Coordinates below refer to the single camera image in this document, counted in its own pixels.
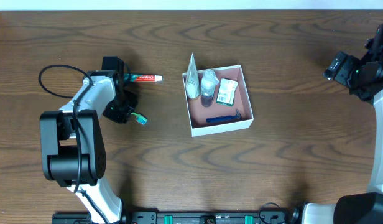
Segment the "Colgate toothpaste tube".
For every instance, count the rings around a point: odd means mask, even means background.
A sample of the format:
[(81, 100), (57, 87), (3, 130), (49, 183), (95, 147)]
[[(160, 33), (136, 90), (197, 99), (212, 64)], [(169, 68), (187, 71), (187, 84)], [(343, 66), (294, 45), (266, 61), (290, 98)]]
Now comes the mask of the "Colgate toothpaste tube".
[(124, 74), (124, 82), (161, 82), (163, 76), (153, 74)]

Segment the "green white toothbrush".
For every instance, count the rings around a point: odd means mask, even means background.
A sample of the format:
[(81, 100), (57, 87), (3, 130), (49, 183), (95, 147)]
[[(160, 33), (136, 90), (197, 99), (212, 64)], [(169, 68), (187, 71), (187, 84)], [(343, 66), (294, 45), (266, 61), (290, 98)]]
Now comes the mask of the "green white toothbrush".
[(131, 114), (135, 116), (135, 120), (141, 125), (145, 125), (148, 122), (148, 119), (139, 113), (132, 112)]

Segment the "white Pantene conditioner tube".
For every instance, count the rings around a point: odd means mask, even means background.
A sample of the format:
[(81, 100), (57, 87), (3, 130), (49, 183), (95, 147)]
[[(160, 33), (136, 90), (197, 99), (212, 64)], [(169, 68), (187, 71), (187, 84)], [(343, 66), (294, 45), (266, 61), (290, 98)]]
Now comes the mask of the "white Pantene conditioner tube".
[(186, 81), (185, 81), (186, 95), (190, 99), (198, 98), (200, 95), (200, 81), (196, 68), (194, 54), (191, 54), (190, 62), (188, 65)]

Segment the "clear purple soap pump bottle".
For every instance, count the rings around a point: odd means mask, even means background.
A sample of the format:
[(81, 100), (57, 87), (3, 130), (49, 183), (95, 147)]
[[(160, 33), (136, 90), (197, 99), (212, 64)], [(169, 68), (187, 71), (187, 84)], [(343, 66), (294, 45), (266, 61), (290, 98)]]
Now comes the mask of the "clear purple soap pump bottle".
[(207, 69), (203, 72), (200, 84), (200, 96), (201, 104), (204, 107), (210, 107), (212, 105), (215, 89), (218, 83), (219, 79), (214, 70)]

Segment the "green white soap bar box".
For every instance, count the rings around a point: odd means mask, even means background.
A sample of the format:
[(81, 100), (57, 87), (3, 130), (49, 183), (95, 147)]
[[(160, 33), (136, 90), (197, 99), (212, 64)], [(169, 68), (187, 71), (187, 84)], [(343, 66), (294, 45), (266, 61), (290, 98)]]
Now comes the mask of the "green white soap bar box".
[(237, 81), (222, 78), (219, 83), (219, 90), (216, 102), (218, 104), (232, 106), (234, 104), (234, 98), (237, 87)]

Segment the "blue disposable razor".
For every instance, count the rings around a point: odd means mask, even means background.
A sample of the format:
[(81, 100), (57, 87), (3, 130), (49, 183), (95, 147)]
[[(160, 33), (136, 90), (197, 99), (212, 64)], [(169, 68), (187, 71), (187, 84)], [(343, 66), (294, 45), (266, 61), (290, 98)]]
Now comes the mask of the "blue disposable razor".
[(224, 121), (238, 120), (241, 118), (242, 118), (242, 116), (241, 116), (239, 110), (236, 109), (235, 115), (227, 115), (227, 116), (219, 116), (219, 117), (214, 117), (214, 118), (207, 118), (206, 122), (207, 123), (220, 123), (220, 122), (224, 122)]

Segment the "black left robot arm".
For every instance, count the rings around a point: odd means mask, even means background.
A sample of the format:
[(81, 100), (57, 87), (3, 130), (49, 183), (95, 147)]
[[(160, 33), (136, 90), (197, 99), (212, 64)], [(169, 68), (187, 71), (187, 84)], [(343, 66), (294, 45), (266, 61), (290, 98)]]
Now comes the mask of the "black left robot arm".
[(125, 86), (129, 67), (117, 56), (103, 57), (102, 67), (83, 73), (83, 84), (59, 110), (40, 116), (42, 170), (47, 180), (72, 191), (86, 213), (58, 212), (53, 223), (130, 223), (123, 201), (107, 179), (100, 117), (125, 124), (137, 105)]

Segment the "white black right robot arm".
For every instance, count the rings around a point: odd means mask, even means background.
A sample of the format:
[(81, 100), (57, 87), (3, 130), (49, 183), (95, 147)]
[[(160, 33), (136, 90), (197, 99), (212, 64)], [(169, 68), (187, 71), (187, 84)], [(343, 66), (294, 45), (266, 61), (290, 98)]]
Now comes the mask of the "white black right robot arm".
[(383, 223), (383, 24), (365, 48), (360, 59), (339, 51), (323, 76), (375, 109), (374, 163), (366, 192), (343, 196), (336, 204), (307, 203), (300, 223)]

